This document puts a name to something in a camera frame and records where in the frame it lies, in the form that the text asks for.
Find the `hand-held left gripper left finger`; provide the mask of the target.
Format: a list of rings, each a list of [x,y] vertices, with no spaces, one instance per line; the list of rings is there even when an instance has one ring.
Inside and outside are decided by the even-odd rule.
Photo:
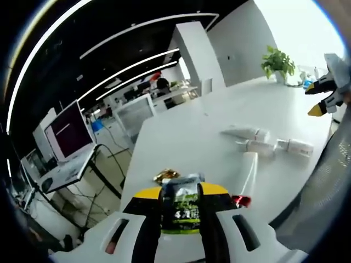
[[[161,235],[161,188],[137,192],[123,211],[114,212],[84,234],[81,245],[59,251],[52,262],[154,262]]]

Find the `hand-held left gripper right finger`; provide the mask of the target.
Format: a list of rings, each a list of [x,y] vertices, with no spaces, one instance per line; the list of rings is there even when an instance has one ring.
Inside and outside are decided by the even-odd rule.
[[[291,250],[275,230],[247,208],[237,208],[219,185],[199,183],[200,235],[206,262],[303,262],[308,254]]]

